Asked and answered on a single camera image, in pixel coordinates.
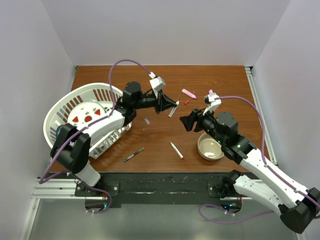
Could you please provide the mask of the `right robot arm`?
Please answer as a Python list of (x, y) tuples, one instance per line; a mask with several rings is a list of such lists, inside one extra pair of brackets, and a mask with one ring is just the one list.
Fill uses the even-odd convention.
[(204, 131), (221, 145), (224, 155), (249, 170), (262, 182), (255, 183), (248, 176), (233, 170), (223, 179), (223, 192), (230, 197), (237, 193), (250, 197), (276, 213), (290, 230), (302, 234), (320, 212), (320, 191), (290, 178), (248, 138), (239, 134), (238, 122), (230, 112), (194, 109), (181, 116), (186, 131)]

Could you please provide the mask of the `white marker black tip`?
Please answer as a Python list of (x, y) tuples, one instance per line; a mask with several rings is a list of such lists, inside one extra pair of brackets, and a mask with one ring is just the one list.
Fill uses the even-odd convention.
[(179, 99), (175, 104), (176, 104), (176, 106), (174, 106), (174, 107), (171, 109), (171, 111), (170, 111), (170, 113), (169, 113), (169, 115), (168, 115), (169, 118), (171, 118), (171, 117), (173, 116), (173, 114), (175, 113), (177, 107), (178, 107), (179, 104), (180, 104), (180, 99)]

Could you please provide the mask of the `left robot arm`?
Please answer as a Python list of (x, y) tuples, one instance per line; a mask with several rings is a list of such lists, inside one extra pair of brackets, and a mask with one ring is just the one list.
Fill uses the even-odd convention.
[(90, 147), (111, 131), (131, 123), (139, 109), (154, 108), (158, 114), (178, 106), (177, 102), (163, 93), (164, 83), (154, 83), (153, 80), (150, 83), (151, 92), (144, 93), (138, 82), (129, 82), (110, 112), (80, 126), (66, 123), (60, 128), (50, 152), (52, 162), (58, 162), (84, 182), (86, 191), (92, 196), (99, 196), (104, 184), (100, 181), (101, 175), (90, 164)]

